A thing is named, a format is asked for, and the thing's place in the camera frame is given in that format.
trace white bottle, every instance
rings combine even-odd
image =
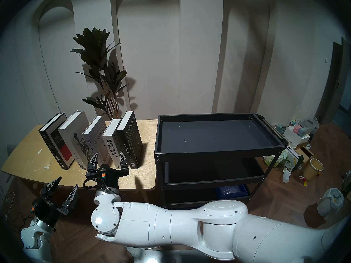
[[[291,172],[288,169],[283,169],[283,182],[288,183],[290,179]]]

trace potted plant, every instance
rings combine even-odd
[[[103,110],[106,115],[110,118],[119,118],[118,115],[118,102],[117,94],[125,86],[121,87],[122,79],[127,75],[127,71],[117,70],[114,63],[107,65],[107,54],[117,45],[109,48],[113,42],[106,46],[106,40],[110,32],[106,32],[106,29],[101,31],[93,28],[90,31],[88,28],[84,28],[82,35],[77,35],[73,39],[84,49],[72,49],[70,52],[78,53],[81,59],[90,66],[89,74],[84,74],[97,81],[100,85],[104,98],[101,95],[100,98],[97,95],[96,98],[87,97],[82,99],[86,103]]]

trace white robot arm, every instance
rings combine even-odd
[[[105,179],[113,174],[107,167],[103,171]],[[98,174],[96,166],[93,172]],[[234,200],[214,201],[193,210],[166,210],[148,203],[121,202],[116,181],[104,181],[94,202],[98,206],[91,222],[99,240],[136,248],[187,245],[218,260],[238,258],[244,263],[315,262],[347,221],[325,230],[303,228],[249,215],[245,204]]]

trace book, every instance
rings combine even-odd
[[[87,169],[88,162],[93,157],[88,143],[83,137],[83,132],[88,126],[89,122],[85,112],[76,111],[58,128],[68,149],[82,170]]]
[[[131,169],[137,169],[140,166],[142,142],[140,133],[135,119],[134,111],[127,111],[117,130],[117,140],[120,144],[120,150],[127,159]]]
[[[57,128],[67,120],[65,113],[57,113],[44,126],[39,129],[39,133],[52,155],[55,157],[62,169],[68,170],[74,157],[62,139]]]
[[[117,140],[116,129],[121,119],[113,119],[108,124],[103,139],[110,154],[112,161],[117,169],[121,168],[121,157],[119,150],[119,141]]]
[[[109,157],[108,150],[106,148],[103,133],[106,130],[106,123],[102,116],[96,116],[87,129],[83,132],[83,137],[88,143],[89,149],[93,155],[98,154],[98,165],[106,163]]]

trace black metal cart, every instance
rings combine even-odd
[[[162,206],[186,209],[218,200],[216,187],[263,183],[287,141],[260,115],[158,117],[155,163]],[[255,157],[275,155],[264,172]]]

